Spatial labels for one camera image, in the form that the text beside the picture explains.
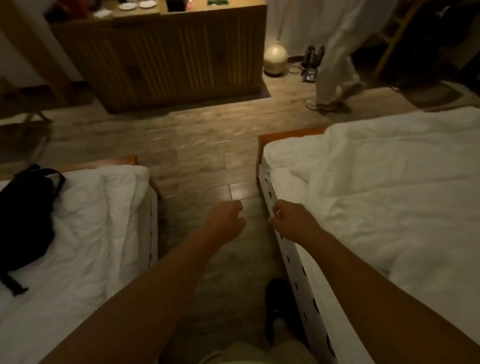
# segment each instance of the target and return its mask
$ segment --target person's right arm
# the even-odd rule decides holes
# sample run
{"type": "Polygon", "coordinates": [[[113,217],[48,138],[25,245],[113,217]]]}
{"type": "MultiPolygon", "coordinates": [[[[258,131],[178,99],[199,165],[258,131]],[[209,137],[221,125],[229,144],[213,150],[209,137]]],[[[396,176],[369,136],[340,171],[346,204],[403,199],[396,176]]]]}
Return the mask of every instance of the person's right arm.
{"type": "Polygon", "coordinates": [[[480,363],[480,346],[325,232],[301,204],[278,200],[271,225],[322,270],[376,364],[480,363]]]}

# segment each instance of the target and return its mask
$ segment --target person's right hand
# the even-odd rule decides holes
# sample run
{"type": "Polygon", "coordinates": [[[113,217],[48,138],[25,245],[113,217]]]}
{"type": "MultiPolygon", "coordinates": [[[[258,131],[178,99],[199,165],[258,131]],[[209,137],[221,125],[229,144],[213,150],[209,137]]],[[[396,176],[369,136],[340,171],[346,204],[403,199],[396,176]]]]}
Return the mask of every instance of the person's right hand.
{"type": "Polygon", "coordinates": [[[269,218],[268,222],[291,242],[304,245],[318,239],[323,232],[317,220],[302,204],[278,200],[273,211],[276,217],[269,218]]]}

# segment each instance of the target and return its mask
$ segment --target white bedding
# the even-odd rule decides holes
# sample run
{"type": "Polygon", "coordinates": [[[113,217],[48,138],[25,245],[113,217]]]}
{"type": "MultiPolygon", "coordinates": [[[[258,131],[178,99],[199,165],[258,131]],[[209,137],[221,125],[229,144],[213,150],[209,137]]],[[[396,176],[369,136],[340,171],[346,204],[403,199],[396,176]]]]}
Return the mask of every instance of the white bedding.
{"type": "MultiPolygon", "coordinates": [[[[279,198],[480,343],[479,140],[476,108],[415,112],[273,142],[264,158],[279,198]]],[[[315,298],[339,362],[372,363],[332,294],[315,298]]]]}
{"type": "Polygon", "coordinates": [[[0,285],[3,364],[38,363],[138,273],[137,208],[148,169],[102,167],[65,177],[54,205],[52,245],[11,273],[29,290],[13,298],[0,285]]]}

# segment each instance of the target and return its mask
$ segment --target wooden sideboard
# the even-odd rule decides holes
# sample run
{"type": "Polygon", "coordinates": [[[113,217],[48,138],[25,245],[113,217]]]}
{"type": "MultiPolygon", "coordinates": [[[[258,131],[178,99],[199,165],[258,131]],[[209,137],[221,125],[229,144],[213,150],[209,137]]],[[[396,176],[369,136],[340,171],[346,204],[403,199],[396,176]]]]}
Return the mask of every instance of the wooden sideboard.
{"type": "Polygon", "coordinates": [[[111,19],[51,29],[110,113],[258,93],[262,85],[266,4],[230,0],[187,12],[122,12],[111,19]]]}

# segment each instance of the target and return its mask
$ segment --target person's left hand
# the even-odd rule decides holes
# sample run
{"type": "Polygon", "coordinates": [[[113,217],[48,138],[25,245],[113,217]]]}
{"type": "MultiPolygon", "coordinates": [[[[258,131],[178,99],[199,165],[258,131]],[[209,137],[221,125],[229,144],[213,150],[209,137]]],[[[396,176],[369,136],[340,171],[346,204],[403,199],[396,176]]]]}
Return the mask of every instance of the person's left hand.
{"type": "Polygon", "coordinates": [[[247,224],[239,218],[242,210],[240,200],[221,201],[207,213],[202,229],[218,243],[226,244],[239,236],[247,224]]]}

